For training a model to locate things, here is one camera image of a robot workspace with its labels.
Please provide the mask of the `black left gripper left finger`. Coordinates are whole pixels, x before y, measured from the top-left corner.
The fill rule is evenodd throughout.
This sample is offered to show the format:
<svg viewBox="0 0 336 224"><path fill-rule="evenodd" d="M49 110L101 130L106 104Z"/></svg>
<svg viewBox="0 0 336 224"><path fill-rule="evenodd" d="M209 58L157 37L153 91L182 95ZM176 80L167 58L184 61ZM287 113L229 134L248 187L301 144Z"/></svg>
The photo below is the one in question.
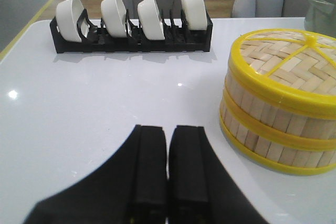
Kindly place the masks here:
<svg viewBox="0 0 336 224"><path fill-rule="evenodd" d="M99 168L38 202L25 223L165 223L166 139L136 125Z"/></svg>

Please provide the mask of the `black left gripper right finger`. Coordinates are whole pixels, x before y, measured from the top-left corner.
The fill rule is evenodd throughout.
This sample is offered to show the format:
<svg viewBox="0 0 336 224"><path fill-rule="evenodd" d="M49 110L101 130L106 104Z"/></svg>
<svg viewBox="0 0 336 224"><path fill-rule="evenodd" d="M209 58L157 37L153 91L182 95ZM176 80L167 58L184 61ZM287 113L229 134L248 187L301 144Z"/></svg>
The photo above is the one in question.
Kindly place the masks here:
<svg viewBox="0 0 336 224"><path fill-rule="evenodd" d="M169 223L266 223L201 126L178 125L169 150Z"/></svg>

